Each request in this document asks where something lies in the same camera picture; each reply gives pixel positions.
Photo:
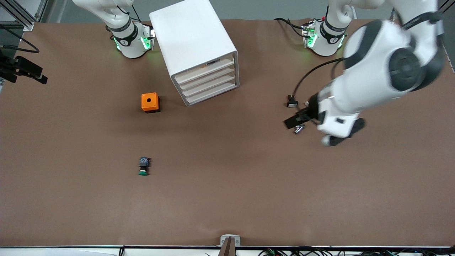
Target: white robot link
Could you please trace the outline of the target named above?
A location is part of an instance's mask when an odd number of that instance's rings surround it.
[[[326,20],[330,24],[344,14],[330,12],[335,2],[329,1]],[[359,28],[344,49],[343,74],[310,97],[306,108],[285,120],[288,129],[301,129],[304,122],[317,119],[318,130],[326,134],[322,143],[335,146],[364,127],[364,120],[358,118],[361,111],[422,89],[439,76],[445,54],[437,0],[388,2],[402,25],[375,20]]]
[[[123,8],[134,0],[73,0],[80,8],[95,14],[106,23],[106,29],[114,35],[117,49],[125,57],[138,58],[152,49],[155,31],[151,26],[133,22]]]

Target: brown table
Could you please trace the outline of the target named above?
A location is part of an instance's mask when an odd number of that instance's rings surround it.
[[[364,20],[352,23],[353,33]],[[445,66],[424,90],[362,113],[337,147],[299,135],[286,95],[332,58],[277,21],[224,20],[241,86],[185,107],[159,51],[123,57],[104,24],[36,24],[47,85],[0,93],[0,245],[450,246],[455,241],[455,88]],[[314,72],[298,100],[329,82]],[[145,114],[142,93],[162,112]],[[139,176],[139,158],[152,158]]]

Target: metal frame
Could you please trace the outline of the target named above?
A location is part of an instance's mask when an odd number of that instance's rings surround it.
[[[24,26],[24,31],[32,31],[34,23],[38,21],[16,0],[0,0],[0,6]]]

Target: orange cube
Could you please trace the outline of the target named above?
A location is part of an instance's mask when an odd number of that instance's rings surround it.
[[[145,113],[160,112],[160,97],[156,92],[144,93],[141,97],[142,110]]]

